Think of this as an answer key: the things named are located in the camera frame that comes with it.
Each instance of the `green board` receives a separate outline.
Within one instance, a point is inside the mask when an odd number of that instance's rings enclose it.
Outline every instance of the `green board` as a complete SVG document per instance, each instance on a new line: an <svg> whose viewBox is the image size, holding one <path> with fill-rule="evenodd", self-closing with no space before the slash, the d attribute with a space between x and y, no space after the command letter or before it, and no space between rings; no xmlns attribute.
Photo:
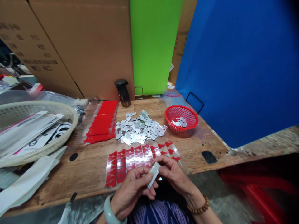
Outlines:
<svg viewBox="0 0 299 224"><path fill-rule="evenodd" d="M130 0L135 86L162 94L167 81L183 0ZM141 95L141 88L135 89Z"/></svg>

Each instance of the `red plastic basket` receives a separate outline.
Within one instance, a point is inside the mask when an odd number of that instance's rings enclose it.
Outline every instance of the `red plastic basket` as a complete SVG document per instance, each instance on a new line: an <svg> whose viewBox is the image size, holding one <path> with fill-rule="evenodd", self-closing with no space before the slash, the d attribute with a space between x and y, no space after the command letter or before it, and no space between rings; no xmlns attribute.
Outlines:
<svg viewBox="0 0 299 224"><path fill-rule="evenodd" d="M176 118L183 117L187 122L187 127L176 126L172 123ZM198 124L198 117L196 113L188 107L173 105L165 110L165 118L168 126L174 131L184 132L189 129L193 129Z"/></svg>

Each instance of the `striped shirt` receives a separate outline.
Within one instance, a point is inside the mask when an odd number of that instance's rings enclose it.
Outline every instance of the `striped shirt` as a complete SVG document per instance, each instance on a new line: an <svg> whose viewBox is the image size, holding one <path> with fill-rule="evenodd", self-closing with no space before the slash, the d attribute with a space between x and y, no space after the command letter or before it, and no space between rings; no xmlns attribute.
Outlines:
<svg viewBox="0 0 299 224"><path fill-rule="evenodd" d="M128 223L132 224L189 224L194 223L187 214L173 202L152 201L150 204L135 206L128 216Z"/></svg>

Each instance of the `cardboard box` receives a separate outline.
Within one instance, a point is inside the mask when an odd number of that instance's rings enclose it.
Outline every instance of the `cardboard box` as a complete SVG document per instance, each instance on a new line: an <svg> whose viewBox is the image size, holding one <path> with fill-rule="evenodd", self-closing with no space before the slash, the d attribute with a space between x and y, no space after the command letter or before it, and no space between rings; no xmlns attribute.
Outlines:
<svg viewBox="0 0 299 224"><path fill-rule="evenodd" d="M180 22L178 24L177 38L174 46L172 64L173 70L169 73L169 80L175 84L180 69L180 64L185 49L188 33L190 30L191 22L193 19L197 0L184 0L182 5L182 11L180 16Z"/></svg>
<svg viewBox="0 0 299 224"><path fill-rule="evenodd" d="M118 100L124 78L135 99L129 0L29 0L85 97Z"/></svg>
<svg viewBox="0 0 299 224"><path fill-rule="evenodd" d="M83 98L26 0L0 0L0 38L47 91Z"/></svg>

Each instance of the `wooden workbench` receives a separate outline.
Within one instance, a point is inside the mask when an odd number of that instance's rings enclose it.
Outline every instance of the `wooden workbench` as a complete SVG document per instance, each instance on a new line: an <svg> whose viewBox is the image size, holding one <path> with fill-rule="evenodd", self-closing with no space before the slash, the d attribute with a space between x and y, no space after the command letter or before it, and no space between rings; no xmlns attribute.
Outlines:
<svg viewBox="0 0 299 224"><path fill-rule="evenodd" d="M153 120L166 124L166 106L158 98L136 100L131 106L117 111L117 120L126 118L126 113L146 110ZM86 109L86 119L74 131L69 146L60 163L51 171L50 177L32 198L20 207L9 210L5 216L39 210L48 206L66 203L74 192L78 198L91 197L114 189L105 189L105 175L108 154L127 147L115 139L91 145L80 144L84 126L94 113L91 106ZM167 130L163 139L174 142L181 154L181 162L188 174L216 170L239 163L299 152L299 128L292 127L262 138L238 149L229 148L210 126L200 117L199 126L192 131L176 135ZM218 162L208 164L201 152L210 150ZM78 153L74 161L69 158Z"/></svg>

